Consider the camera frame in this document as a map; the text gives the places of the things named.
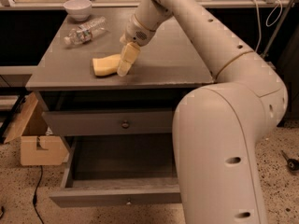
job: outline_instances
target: clear plastic bottle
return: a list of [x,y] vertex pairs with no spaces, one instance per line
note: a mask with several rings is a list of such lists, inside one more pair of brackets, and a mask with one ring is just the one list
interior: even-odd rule
[[107,20],[105,17],[92,19],[73,28],[69,35],[64,38],[66,45],[79,45],[94,39],[107,31]]

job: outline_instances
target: gray countertop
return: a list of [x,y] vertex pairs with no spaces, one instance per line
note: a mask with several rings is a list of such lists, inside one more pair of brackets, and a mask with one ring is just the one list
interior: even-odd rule
[[159,27],[151,42],[126,77],[96,77],[92,58],[103,58],[121,52],[120,37],[133,7],[93,8],[90,19],[104,16],[109,32],[93,41],[69,48],[64,37],[81,24],[67,17],[47,52],[29,79],[29,91],[74,91],[107,89],[146,89],[194,87],[212,79],[200,56],[175,19]]

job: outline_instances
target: yellow object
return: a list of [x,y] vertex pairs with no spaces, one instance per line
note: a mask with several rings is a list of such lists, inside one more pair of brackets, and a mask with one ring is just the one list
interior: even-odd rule
[[134,42],[130,42],[125,45],[121,51],[121,60],[119,63],[119,68],[117,70],[120,77],[127,75],[132,64],[137,59],[140,53],[140,47]]
[[93,70],[96,76],[104,77],[116,73],[119,67],[120,54],[105,58],[93,58]]

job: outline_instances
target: bottle cap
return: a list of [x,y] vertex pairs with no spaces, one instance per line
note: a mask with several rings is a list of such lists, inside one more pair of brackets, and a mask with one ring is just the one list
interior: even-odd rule
[[71,38],[68,37],[68,36],[66,36],[66,37],[64,38],[64,42],[65,42],[65,44],[68,45],[68,46],[72,44]]

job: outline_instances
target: cabinet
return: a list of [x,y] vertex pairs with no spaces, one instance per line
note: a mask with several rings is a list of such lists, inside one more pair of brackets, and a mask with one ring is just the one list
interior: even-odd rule
[[120,53],[134,10],[94,8],[92,18],[105,16],[110,32],[73,48],[63,38],[78,24],[67,17],[27,83],[70,150],[62,188],[50,195],[61,207],[180,202],[173,112],[212,80],[175,20],[159,28],[126,77],[96,77],[91,59]]

